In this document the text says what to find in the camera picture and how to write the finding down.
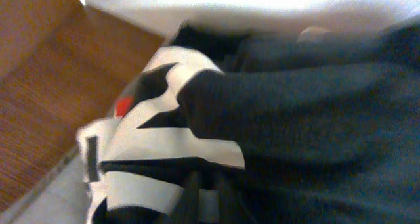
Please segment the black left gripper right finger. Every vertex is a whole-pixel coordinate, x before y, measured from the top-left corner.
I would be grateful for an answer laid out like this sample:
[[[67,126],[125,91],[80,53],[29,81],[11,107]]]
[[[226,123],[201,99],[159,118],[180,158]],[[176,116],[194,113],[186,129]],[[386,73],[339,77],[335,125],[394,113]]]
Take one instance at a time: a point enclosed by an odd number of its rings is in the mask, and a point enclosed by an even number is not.
[[[221,174],[216,175],[216,188],[219,193],[220,224],[257,224],[238,191],[230,180]]]

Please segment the black Nike t-shirt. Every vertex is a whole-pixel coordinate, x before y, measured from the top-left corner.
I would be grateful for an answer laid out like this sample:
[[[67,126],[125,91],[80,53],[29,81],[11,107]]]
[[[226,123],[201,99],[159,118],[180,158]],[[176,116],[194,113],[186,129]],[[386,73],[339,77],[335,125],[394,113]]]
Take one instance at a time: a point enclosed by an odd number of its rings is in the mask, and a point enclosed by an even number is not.
[[[171,223],[194,171],[199,223],[219,223],[217,174],[258,223],[419,222],[418,19],[362,35],[185,25],[125,96],[124,117],[77,133],[87,223]]]

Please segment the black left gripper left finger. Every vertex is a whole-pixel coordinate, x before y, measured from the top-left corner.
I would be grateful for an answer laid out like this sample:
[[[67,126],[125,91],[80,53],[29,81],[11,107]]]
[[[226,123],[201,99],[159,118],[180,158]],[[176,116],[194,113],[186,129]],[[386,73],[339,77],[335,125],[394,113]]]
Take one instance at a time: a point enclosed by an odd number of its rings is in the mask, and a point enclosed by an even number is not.
[[[200,187],[200,173],[194,171],[186,179],[184,191],[171,213],[171,223],[198,224],[200,222]]]

